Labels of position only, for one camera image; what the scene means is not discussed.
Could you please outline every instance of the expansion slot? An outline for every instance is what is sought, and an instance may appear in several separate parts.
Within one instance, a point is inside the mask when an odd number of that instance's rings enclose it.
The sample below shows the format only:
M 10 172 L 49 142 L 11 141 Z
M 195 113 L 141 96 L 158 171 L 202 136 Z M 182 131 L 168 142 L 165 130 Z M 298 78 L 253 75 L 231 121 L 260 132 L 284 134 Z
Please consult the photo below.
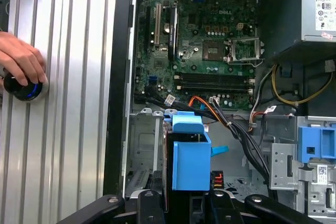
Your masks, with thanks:
M 169 44 L 168 44 L 169 61 L 173 61 L 175 58 L 176 43 L 177 43 L 177 7 L 172 7 L 170 16 Z
M 147 6 L 146 7 L 146 20 L 145 20 L 145 34 L 144 34 L 144 42 L 143 42 L 143 49 L 145 52 L 148 51 L 150 27 L 151 27 L 151 7 Z
M 154 44 L 156 46 L 160 44 L 161 10 L 162 10 L 162 5 L 156 4 L 155 33 L 154 33 Z

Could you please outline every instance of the hand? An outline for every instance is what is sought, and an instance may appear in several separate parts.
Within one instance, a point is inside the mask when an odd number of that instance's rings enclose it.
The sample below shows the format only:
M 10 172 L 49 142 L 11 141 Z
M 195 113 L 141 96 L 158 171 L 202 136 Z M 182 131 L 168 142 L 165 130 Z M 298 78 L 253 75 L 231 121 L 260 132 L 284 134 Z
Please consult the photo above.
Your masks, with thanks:
M 14 35 L 0 31 L 0 65 L 23 86 L 46 82 L 45 62 L 41 53 Z

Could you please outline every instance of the knob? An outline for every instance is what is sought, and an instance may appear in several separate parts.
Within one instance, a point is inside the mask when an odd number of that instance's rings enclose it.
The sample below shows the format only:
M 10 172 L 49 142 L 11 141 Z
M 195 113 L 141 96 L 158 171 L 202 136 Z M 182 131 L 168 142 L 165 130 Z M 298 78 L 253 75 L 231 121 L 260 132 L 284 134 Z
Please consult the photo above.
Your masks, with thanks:
M 48 91 L 49 84 L 47 82 L 34 84 L 28 78 L 27 80 L 28 85 L 22 86 L 11 73 L 8 73 L 4 78 L 4 88 L 9 94 L 24 102 L 36 100 Z

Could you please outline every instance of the green motherboard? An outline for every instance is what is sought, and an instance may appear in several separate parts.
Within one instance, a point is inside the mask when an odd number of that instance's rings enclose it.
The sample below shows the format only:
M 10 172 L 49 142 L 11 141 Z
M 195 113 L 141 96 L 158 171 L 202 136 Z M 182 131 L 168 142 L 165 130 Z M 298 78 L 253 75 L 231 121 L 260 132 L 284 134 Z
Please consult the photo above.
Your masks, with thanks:
M 173 58 L 172 9 L 177 10 Z M 255 0 L 140 0 L 134 92 L 155 86 L 188 103 L 192 95 L 220 98 L 225 110 L 249 110 L 255 68 L 246 62 L 231 64 L 230 39 L 256 34 Z M 237 41 L 236 59 L 255 55 L 254 41 Z

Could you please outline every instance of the white connector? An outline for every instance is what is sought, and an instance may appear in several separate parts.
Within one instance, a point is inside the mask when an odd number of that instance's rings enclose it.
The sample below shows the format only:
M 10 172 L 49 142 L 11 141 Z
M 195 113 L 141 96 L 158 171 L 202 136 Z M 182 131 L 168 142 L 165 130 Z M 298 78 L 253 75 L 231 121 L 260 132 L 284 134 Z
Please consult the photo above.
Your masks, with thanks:
M 212 101 L 215 100 L 219 104 L 219 97 L 210 97 L 209 103 L 212 104 Z

